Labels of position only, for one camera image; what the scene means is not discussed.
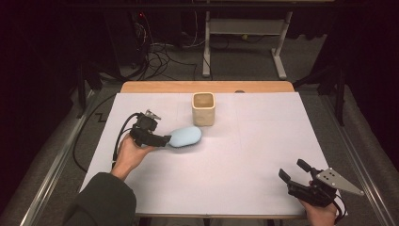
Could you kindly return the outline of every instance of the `hand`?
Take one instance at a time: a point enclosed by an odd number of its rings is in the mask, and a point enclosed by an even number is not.
[[[147,153],[155,148],[147,146],[145,148],[138,147],[133,138],[127,134],[120,142],[118,149],[118,159],[111,174],[120,178],[122,181],[126,179],[129,173],[138,167]]]
[[[333,203],[326,207],[313,206],[298,199],[305,207],[308,221],[311,226],[333,226],[336,218],[337,207]]]

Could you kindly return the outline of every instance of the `light blue object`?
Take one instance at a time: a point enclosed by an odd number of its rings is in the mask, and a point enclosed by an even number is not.
[[[170,134],[172,138],[170,139],[169,145],[173,148],[182,148],[198,143],[202,132],[197,126],[190,126],[173,130]]]

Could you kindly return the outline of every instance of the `cardboard cup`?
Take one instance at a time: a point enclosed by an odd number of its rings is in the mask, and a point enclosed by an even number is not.
[[[196,92],[192,99],[193,123],[209,126],[215,123],[215,96],[212,92]]]

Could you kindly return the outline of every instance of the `dark sleeve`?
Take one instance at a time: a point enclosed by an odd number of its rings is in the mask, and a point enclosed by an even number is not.
[[[110,173],[95,175],[69,206],[64,225],[133,225],[136,196]]]

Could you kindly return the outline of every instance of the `person's arm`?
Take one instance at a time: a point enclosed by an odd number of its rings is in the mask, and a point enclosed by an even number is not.
[[[140,148],[125,136],[120,143],[117,162],[110,173],[96,174],[70,205],[64,225],[132,225],[136,196],[124,183],[153,147]]]
[[[311,226],[333,226],[337,214],[337,207],[330,204],[326,207],[312,206],[298,199],[305,207],[306,215]]]

